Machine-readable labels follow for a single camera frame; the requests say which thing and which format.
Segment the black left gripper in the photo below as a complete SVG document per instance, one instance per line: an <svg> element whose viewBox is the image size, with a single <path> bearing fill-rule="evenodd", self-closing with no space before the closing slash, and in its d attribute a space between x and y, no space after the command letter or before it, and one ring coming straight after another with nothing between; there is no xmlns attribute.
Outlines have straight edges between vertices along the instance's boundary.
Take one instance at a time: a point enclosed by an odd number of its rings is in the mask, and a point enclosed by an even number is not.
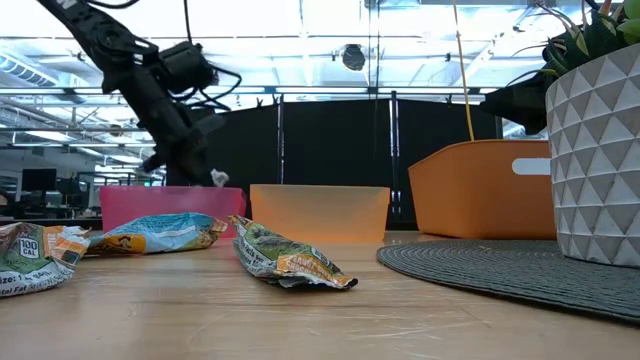
<svg viewBox="0 0 640 360"><path fill-rule="evenodd" d="M153 138L154 154L143 162L145 172L165 165L168 186L213 186L210 138L225 124L224 118L174 101L151 71L139 65L106 71L102 89L119 91L138 126Z"/></svg>

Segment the blue yellow wrapper granola bar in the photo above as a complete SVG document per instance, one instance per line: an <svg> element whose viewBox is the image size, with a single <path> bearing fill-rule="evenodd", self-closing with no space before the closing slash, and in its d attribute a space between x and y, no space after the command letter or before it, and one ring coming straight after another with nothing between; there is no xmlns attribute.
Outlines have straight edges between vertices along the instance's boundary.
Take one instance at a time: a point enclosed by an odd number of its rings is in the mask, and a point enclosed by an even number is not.
<svg viewBox="0 0 640 360"><path fill-rule="evenodd" d="M140 255L209 248L227 224L211 216L186 212L137 218L89 238L91 255Z"/></svg>

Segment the green orange wrapper granola bar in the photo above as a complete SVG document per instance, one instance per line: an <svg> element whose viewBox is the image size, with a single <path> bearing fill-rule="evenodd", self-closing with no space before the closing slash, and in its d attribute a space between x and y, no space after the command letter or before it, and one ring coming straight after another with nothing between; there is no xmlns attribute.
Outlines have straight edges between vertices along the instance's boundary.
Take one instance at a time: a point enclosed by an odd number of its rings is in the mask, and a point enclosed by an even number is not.
<svg viewBox="0 0 640 360"><path fill-rule="evenodd" d="M283 288L322 286L351 289L358 279L349 277L315 247L288 239L248 218L233 215L232 244L244 269L252 276Z"/></svg>

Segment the green orange 100 cal bar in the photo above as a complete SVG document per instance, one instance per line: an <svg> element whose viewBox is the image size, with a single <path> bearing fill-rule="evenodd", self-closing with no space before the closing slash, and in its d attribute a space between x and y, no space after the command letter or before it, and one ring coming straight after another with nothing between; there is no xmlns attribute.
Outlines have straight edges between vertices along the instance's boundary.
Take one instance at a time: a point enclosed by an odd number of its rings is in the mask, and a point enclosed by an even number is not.
<svg viewBox="0 0 640 360"><path fill-rule="evenodd" d="M56 287L88 250L87 230L17 222L0 226L0 298Z"/></svg>

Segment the translucent pink bin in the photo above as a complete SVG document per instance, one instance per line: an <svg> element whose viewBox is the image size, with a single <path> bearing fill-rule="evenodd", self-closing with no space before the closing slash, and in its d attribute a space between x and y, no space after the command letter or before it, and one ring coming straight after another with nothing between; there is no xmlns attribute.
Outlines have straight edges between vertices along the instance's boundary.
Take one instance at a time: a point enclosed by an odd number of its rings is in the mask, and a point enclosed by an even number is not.
<svg viewBox="0 0 640 360"><path fill-rule="evenodd" d="M202 213L227 224L231 215L243 215L246 199L239 188L180 186L106 186L100 190L103 233L137 218ZM227 224L224 236L234 230Z"/></svg>

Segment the white triangle pattern pot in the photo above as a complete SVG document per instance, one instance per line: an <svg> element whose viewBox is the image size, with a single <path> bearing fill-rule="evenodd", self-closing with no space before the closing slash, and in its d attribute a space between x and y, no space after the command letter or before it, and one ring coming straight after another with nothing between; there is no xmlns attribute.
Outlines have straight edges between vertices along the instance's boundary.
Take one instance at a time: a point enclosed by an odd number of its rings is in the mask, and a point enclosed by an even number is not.
<svg viewBox="0 0 640 360"><path fill-rule="evenodd" d="M546 115L561 252L640 268L640 43L561 76Z"/></svg>

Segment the opaque orange bin with slot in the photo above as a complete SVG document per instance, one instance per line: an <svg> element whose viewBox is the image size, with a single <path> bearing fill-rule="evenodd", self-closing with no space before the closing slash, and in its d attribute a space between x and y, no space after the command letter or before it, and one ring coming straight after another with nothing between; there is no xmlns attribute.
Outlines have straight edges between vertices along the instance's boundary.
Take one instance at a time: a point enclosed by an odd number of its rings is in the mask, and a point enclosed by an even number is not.
<svg viewBox="0 0 640 360"><path fill-rule="evenodd" d="M545 140L476 140L447 146L408 168L422 233L553 240L550 150Z"/></svg>

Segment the green succulent plant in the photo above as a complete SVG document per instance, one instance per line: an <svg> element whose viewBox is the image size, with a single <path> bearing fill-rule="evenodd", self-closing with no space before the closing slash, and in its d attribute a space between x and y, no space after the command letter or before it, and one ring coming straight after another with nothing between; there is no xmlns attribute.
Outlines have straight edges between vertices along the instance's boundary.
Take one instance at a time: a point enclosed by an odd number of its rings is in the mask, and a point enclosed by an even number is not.
<svg viewBox="0 0 640 360"><path fill-rule="evenodd" d="M536 6L543 15L559 20L565 31L539 44L546 62L542 69L528 71L507 86L533 74L559 78L591 60L640 43L640 0L622 0L616 8L613 8L613 0L604 0L601 4L595 0L581 0L581 24L540 1Z"/></svg>

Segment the translucent orange bin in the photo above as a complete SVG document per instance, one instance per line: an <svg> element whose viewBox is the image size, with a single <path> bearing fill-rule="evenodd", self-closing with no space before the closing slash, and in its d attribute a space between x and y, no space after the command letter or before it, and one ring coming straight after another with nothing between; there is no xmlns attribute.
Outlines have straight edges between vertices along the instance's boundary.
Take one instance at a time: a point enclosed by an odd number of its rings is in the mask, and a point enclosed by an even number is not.
<svg viewBox="0 0 640 360"><path fill-rule="evenodd" d="M385 237L390 189L253 184L254 222L308 244L374 243Z"/></svg>

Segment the black curtain partition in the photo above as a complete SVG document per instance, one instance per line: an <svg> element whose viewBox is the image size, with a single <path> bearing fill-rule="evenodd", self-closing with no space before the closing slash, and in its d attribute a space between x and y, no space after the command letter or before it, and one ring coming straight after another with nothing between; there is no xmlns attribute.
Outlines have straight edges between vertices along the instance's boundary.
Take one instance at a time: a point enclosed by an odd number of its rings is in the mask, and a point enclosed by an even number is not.
<svg viewBox="0 0 640 360"><path fill-rule="evenodd" d="M387 225L417 226L408 169L470 138L495 139L495 116L477 106L417 100L285 102L224 114L210 136L213 166L229 186L387 187Z"/></svg>

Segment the grey round placemat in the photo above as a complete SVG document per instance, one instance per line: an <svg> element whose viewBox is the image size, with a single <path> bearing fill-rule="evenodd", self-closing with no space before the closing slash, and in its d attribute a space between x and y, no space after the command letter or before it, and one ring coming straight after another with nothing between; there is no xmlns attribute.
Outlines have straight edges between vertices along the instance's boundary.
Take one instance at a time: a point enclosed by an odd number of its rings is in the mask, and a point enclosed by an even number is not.
<svg viewBox="0 0 640 360"><path fill-rule="evenodd" d="M640 328L640 269L567 258L554 241L432 240L376 258L426 282Z"/></svg>

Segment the black monitor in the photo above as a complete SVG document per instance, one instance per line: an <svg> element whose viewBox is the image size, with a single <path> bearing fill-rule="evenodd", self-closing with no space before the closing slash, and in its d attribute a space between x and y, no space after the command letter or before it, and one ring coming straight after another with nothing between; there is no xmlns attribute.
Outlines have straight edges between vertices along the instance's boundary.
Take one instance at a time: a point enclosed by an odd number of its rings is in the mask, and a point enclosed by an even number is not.
<svg viewBox="0 0 640 360"><path fill-rule="evenodd" d="M23 169L21 190L24 192L53 191L57 184L55 168Z"/></svg>

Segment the black ceiling fixture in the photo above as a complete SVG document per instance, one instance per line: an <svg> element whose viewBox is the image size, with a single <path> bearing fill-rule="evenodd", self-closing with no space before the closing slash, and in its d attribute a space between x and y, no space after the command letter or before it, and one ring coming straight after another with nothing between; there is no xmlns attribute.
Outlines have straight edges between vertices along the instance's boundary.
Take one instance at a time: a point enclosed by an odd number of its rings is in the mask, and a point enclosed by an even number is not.
<svg viewBox="0 0 640 360"><path fill-rule="evenodd" d="M361 72L366 64L366 57L359 44L347 44L342 53L343 66L353 72Z"/></svg>

